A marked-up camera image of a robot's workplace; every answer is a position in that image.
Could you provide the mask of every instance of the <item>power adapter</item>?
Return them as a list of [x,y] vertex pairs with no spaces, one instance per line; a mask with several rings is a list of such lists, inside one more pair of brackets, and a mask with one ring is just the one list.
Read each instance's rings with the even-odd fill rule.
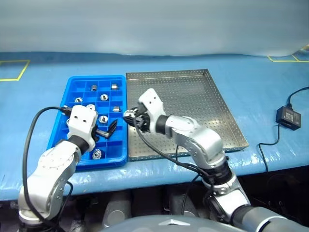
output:
[[301,114],[289,107],[281,107],[277,110],[276,122],[292,130],[301,128]]

